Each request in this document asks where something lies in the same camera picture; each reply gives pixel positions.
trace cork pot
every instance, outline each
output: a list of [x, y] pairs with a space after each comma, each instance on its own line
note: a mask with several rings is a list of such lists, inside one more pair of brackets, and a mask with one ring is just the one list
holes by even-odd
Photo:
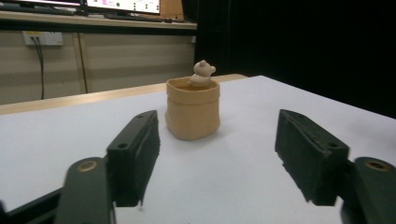
[[211, 80], [208, 87], [193, 87], [190, 77], [166, 82], [166, 126], [179, 139], [195, 140], [215, 133], [220, 126], [219, 83]]

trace white tabletop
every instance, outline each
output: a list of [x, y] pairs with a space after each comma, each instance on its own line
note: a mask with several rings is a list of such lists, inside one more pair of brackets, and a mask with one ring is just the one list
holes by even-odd
[[279, 109], [302, 113], [349, 145], [349, 158], [396, 164], [396, 120], [267, 77], [220, 84], [217, 133], [177, 140], [165, 126], [166, 93], [0, 116], [0, 200], [9, 211], [60, 188], [67, 168], [106, 147], [130, 121], [158, 111], [160, 156], [143, 208], [118, 223], [341, 223], [340, 205], [304, 201], [275, 153]]

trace small figurine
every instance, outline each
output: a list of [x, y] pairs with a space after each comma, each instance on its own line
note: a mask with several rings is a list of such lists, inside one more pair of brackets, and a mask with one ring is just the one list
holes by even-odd
[[216, 72], [215, 66], [210, 66], [205, 60], [195, 64], [194, 75], [190, 77], [190, 85], [193, 87], [206, 87], [210, 85], [210, 75]]

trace wall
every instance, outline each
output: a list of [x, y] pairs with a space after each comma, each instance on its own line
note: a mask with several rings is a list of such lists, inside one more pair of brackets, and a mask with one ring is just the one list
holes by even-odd
[[162, 83], [192, 74], [191, 36], [81, 35], [89, 92]]
[[[63, 33], [63, 38], [61, 47], [43, 46], [46, 99], [82, 94], [86, 87], [108, 91], [192, 73], [191, 36]], [[0, 32], [0, 68], [0, 105], [40, 100], [40, 63], [21, 32]]]
[[[73, 34], [61, 47], [43, 46], [45, 98], [83, 93]], [[41, 99], [40, 63], [21, 32], [0, 32], [0, 104]]]

